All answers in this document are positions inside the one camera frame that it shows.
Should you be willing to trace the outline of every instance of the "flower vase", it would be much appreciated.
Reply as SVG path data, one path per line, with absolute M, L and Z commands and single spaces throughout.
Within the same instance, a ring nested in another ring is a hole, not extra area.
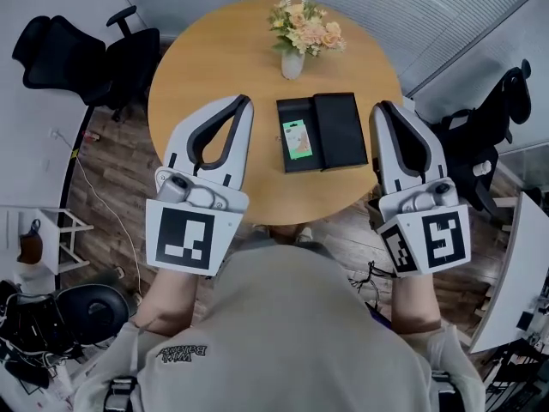
M 298 51 L 282 52 L 282 75 L 286 79 L 296 79 L 301 75 L 305 54 Z

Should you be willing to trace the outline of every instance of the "person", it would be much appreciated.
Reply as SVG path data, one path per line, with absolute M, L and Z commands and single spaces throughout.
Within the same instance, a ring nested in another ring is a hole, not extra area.
M 309 228 L 295 245 L 254 231 L 190 326 L 197 281 L 158 272 L 76 393 L 76 411 L 124 410 L 105 404 L 128 376 L 136 385 L 123 394 L 144 412 L 484 410 L 455 326 L 441 325 L 432 275 L 394 280 L 390 328 Z

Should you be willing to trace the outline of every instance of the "wires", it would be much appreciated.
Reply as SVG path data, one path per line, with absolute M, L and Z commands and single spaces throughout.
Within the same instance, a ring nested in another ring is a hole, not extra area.
M 365 279 L 363 279 L 361 281 L 356 281 L 356 280 L 351 279 L 351 278 L 348 278 L 348 279 L 349 279 L 349 282 L 351 283 L 351 286 L 354 287 L 354 288 L 357 288 L 358 293 L 360 293 L 360 290 L 362 290 L 362 287 L 364 286 L 364 284 L 366 284 L 366 283 L 371 284 L 374 291 L 376 292 L 376 304 L 374 306 L 374 309 L 377 311 L 377 308 L 379 306 L 380 297 L 379 297 L 379 289 L 377 288 L 376 283 L 371 279 L 373 276 L 384 278 L 384 279 L 391 279 L 391 278 L 396 277 L 396 275 L 394 273 L 389 273 L 385 270 L 381 270 L 381 269 L 379 269 L 378 267 L 375 266 L 374 261 L 370 261 L 368 263 L 368 276 Z
M 72 145 L 67 141 L 67 139 L 64 138 L 64 136 L 59 133 L 58 131 L 55 131 L 55 135 L 56 136 L 59 136 L 61 138 L 61 140 L 70 148 L 70 150 L 72 151 Z M 141 293 L 141 272 L 139 270 L 139 263 L 137 262 L 137 253 L 136 253 L 136 247 L 134 245 L 134 242 L 133 240 L 131 239 L 130 237 L 130 234 L 128 233 L 128 231 L 126 230 L 126 227 L 124 226 L 124 224 L 122 223 L 122 220 L 120 220 L 120 217 L 118 216 L 118 214 L 111 209 L 111 207 L 106 203 L 105 200 L 103 200 L 103 198 L 101 198 L 97 192 L 95 191 L 95 188 L 94 186 L 90 183 L 90 181 L 87 179 L 87 175 L 86 175 L 86 171 L 84 171 L 84 167 L 82 166 L 82 164 L 80 163 L 80 159 L 78 158 L 78 155 L 75 156 L 76 158 L 76 163 L 78 164 L 78 166 L 80 167 L 81 171 L 82 171 L 82 174 L 84 176 L 84 180 L 86 180 L 86 183 L 87 185 L 90 187 L 90 189 L 92 190 L 92 192 L 94 193 L 94 195 L 97 197 L 97 199 L 102 202 L 105 207 L 111 212 L 111 214 L 113 214 L 118 222 L 120 223 L 120 226 L 122 226 L 122 229 L 124 230 L 124 232 L 126 233 L 126 235 L 128 236 L 128 239 L 130 240 L 130 244 L 131 244 L 131 250 L 134 252 L 134 259 L 136 261 L 136 270 L 137 270 L 137 293 L 139 293 L 140 296 L 142 296 L 142 293 Z

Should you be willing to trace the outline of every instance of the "window blinds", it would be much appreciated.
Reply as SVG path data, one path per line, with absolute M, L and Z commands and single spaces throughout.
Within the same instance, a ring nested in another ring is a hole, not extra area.
M 521 0 L 316 0 L 364 27 L 408 93 Z

